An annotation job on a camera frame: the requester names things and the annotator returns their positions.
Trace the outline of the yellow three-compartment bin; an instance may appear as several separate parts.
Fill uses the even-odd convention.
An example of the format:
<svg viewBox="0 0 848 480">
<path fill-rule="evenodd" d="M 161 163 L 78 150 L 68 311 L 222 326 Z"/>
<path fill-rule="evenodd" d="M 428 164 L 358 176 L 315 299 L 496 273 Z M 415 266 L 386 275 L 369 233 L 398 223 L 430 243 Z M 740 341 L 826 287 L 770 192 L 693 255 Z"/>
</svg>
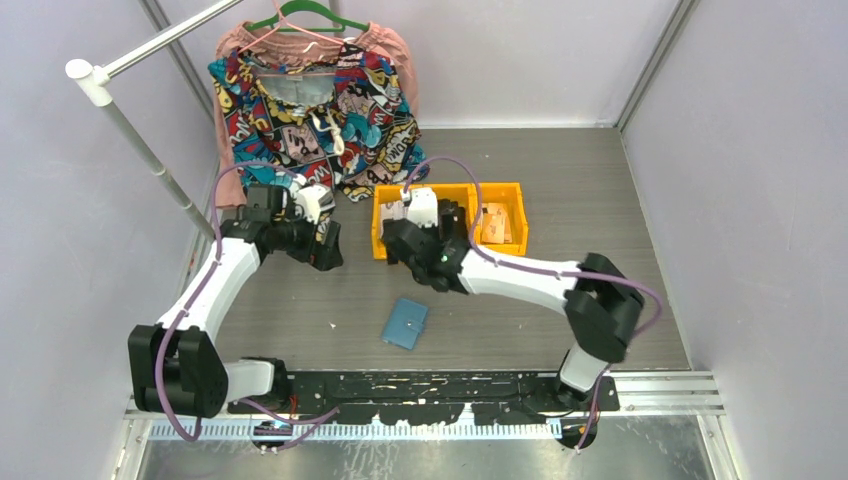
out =
<svg viewBox="0 0 848 480">
<path fill-rule="evenodd" d="M 471 227 L 478 195 L 471 183 L 424 184 L 436 197 L 457 202 L 466 209 L 467 225 Z M 482 183 L 483 218 L 475 229 L 475 241 L 493 251 L 524 256 L 527 251 L 529 226 L 524 208 L 522 189 L 517 182 Z M 400 185 L 377 186 L 372 208 L 371 243 L 375 260 L 386 260 L 382 243 L 382 222 L 387 219 L 387 205 L 401 200 Z"/>
</svg>

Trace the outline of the blue leather card holder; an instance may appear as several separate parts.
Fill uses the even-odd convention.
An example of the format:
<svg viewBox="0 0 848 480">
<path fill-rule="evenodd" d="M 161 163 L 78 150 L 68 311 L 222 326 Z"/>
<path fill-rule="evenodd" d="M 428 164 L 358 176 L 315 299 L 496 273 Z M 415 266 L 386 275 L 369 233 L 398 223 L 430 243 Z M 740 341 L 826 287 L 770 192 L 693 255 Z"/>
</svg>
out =
<svg viewBox="0 0 848 480">
<path fill-rule="evenodd" d="M 381 339 L 390 345 L 413 350 L 423 333 L 429 309 L 415 301 L 396 300 L 381 333 Z"/>
</svg>

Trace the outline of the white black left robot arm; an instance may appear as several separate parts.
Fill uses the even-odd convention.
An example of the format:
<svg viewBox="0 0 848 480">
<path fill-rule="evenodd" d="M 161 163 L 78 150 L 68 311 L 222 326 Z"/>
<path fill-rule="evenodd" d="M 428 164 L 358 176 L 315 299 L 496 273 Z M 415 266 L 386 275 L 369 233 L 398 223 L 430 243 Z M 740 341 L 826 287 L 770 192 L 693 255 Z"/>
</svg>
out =
<svg viewBox="0 0 848 480">
<path fill-rule="evenodd" d="M 250 398 L 269 413 L 285 409 L 292 386 L 285 363 L 252 356 L 226 363 L 216 348 L 239 291 L 273 253 L 318 271 L 342 266 L 333 194 L 323 184 L 254 185 L 246 203 L 219 225 L 213 250 L 188 290 L 160 319 L 129 335 L 138 409 L 212 418 Z"/>
</svg>

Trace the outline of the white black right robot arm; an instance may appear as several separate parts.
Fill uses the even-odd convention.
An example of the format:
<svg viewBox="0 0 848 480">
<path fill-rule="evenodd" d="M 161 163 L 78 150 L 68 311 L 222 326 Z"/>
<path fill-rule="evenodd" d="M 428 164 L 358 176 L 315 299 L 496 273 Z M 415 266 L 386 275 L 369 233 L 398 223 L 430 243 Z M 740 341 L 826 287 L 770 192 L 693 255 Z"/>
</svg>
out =
<svg viewBox="0 0 848 480">
<path fill-rule="evenodd" d="M 554 387 L 558 403 L 571 411 L 592 400 L 607 367 L 625 359 L 645 305 L 635 283 L 603 255 L 590 253 L 581 262 L 506 255 L 473 244 L 462 219 L 445 229 L 386 220 L 381 240 L 389 262 L 406 265 L 417 283 L 437 292 L 506 297 L 563 315 L 575 343 Z"/>
</svg>

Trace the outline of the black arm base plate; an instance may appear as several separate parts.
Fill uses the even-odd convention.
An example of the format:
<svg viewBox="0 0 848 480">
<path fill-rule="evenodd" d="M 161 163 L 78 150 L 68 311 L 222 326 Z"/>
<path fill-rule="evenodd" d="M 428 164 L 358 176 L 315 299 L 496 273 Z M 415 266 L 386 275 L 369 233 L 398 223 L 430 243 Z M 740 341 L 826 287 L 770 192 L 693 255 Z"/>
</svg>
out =
<svg viewBox="0 0 848 480">
<path fill-rule="evenodd" d="M 337 407 L 333 421 L 343 425 L 454 424 L 464 411 L 475 426 L 521 425 L 589 411 L 588 395 L 558 387 L 557 374 L 545 371 L 294 371 L 284 397 L 256 402 L 306 418 Z"/>
</svg>

